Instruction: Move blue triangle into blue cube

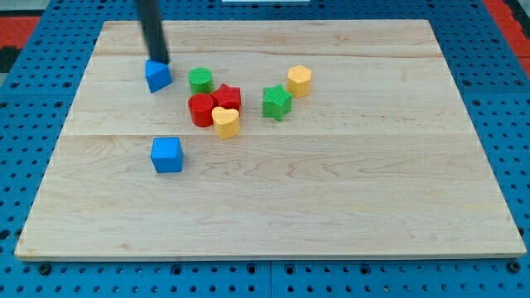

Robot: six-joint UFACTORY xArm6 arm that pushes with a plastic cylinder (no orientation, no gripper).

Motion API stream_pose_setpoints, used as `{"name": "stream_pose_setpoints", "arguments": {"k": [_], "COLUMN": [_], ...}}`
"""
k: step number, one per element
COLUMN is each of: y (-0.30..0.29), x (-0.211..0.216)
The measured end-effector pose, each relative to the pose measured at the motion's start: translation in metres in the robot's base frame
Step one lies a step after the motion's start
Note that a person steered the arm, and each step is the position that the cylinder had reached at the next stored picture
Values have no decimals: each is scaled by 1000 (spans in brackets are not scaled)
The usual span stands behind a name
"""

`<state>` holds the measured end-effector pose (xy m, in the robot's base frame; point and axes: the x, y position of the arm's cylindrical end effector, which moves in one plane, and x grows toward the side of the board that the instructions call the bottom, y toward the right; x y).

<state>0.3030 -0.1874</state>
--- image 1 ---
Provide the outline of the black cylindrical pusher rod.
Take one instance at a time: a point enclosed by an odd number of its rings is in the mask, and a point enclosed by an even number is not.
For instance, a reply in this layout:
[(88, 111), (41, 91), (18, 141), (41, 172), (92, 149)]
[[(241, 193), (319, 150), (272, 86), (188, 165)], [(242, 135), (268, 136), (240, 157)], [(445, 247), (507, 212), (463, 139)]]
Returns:
[(157, 0), (136, 0), (147, 52), (156, 62), (168, 65), (170, 57), (162, 28), (161, 11)]

